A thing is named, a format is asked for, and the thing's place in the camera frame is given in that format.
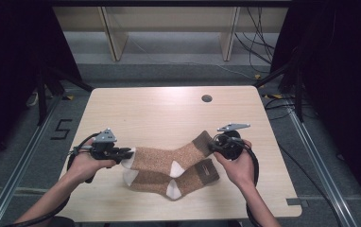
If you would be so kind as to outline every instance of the white sock toe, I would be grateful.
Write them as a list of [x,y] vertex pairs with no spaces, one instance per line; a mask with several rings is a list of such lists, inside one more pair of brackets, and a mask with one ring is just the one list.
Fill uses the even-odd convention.
[[138,170],[132,170],[132,169],[124,169],[124,182],[128,185],[131,186],[131,184],[133,183],[134,179],[137,177],[137,175],[139,174]]
[[169,182],[169,185],[166,188],[166,196],[172,200],[176,200],[177,198],[181,197],[180,189],[178,188],[178,185],[174,179]]
[[172,178],[177,178],[184,173],[184,169],[177,161],[173,161],[171,165],[171,171],[169,172],[169,176]]
[[131,168],[133,165],[134,157],[136,156],[136,148],[132,148],[130,151],[133,151],[133,155],[129,159],[124,159],[121,161],[121,164],[125,168]]

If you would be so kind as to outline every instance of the floor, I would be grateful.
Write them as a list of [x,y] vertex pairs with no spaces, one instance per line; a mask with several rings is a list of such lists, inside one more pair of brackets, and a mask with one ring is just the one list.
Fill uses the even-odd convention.
[[[126,86],[188,86],[188,85],[250,85],[256,77],[265,77],[269,64],[252,56],[236,40],[230,61],[223,61],[215,33],[130,33],[121,61],[112,61],[107,40],[101,32],[66,32],[65,36],[71,46],[79,71],[86,83],[94,87]],[[246,44],[243,34],[239,37]],[[277,34],[265,34],[266,42],[275,46]],[[264,48],[253,46],[259,54],[268,58]],[[274,100],[278,94],[278,79],[260,88],[263,104]],[[64,81],[65,98],[51,97],[50,120],[45,129],[36,127],[38,109],[30,106],[29,110],[18,120],[7,141],[8,149],[0,151],[0,197],[5,189],[12,187],[14,193],[7,196],[8,203],[0,203],[0,225],[14,221],[30,204],[36,201],[59,177],[71,138],[77,129],[89,94]],[[276,100],[268,107],[288,104],[286,100]],[[298,218],[279,218],[283,226],[337,226],[336,216],[347,217],[343,226],[361,226],[361,188],[355,181],[349,168],[337,158],[337,148],[320,117],[310,106],[309,97],[303,105],[304,123],[295,119],[292,107],[268,108],[275,136],[288,153],[296,159],[310,179],[325,193],[330,192],[324,179],[336,187],[342,205],[350,214],[333,213],[333,210],[314,187],[310,179],[300,170],[296,163],[286,154],[284,160],[291,175],[292,183],[301,200],[303,213]],[[63,136],[56,132],[60,123],[70,132],[65,139],[51,138]],[[36,131],[41,138],[34,138]],[[24,153],[29,160],[21,165],[23,172],[16,175],[12,183],[12,172],[23,161]],[[323,167],[315,165],[313,153],[319,156]],[[247,220],[244,226],[250,226]],[[112,226],[133,226],[134,223],[115,223]],[[103,226],[103,223],[82,226]]]

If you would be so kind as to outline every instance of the forearm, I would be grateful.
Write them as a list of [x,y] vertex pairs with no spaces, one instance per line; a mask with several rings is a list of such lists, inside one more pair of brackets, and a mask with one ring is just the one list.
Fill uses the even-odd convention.
[[[56,209],[74,191],[79,183],[67,174],[51,187],[30,209],[28,209],[15,223],[39,218]],[[49,220],[35,226],[46,226]]]
[[262,226],[281,226],[278,220],[274,218],[266,203],[260,196],[256,187],[252,184],[238,186],[249,206],[251,213],[258,223]]

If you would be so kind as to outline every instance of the sock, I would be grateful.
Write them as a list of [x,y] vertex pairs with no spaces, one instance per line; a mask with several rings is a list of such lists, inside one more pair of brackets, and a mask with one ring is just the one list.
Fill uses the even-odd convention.
[[213,153],[208,148],[208,143],[212,140],[208,132],[203,131],[191,143],[175,150],[133,148],[132,157],[122,160],[121,164],[133,170],[160,172],[177,178],[190,166]]
[[124,181],[130,188],[158,193],[171,200],[185,196],[218,179],[218,172],[211,159],[200,161],[176,179],[159,172],[124,169]]

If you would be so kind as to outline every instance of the wooden table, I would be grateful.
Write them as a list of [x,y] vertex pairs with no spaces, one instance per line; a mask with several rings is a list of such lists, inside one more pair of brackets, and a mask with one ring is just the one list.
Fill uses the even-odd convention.
[[[211,102],[202,97],[209,95]],[[179,148],[202,131],[211,136],[228,123],[249,123],[239,130],[253,144],[260,163],[258,190],[275,217],[297,217],[293,184],[269,125],[262,101],[252,86],[100,88],[89,99],[73,146],[92,133],[111,128],[117,147]],[[220,175],[178,201],[129,190],[119,165],[97,172],[72,194],[61,216],[76,222],[115,222],[247,218],[245,200],[213,155]]]

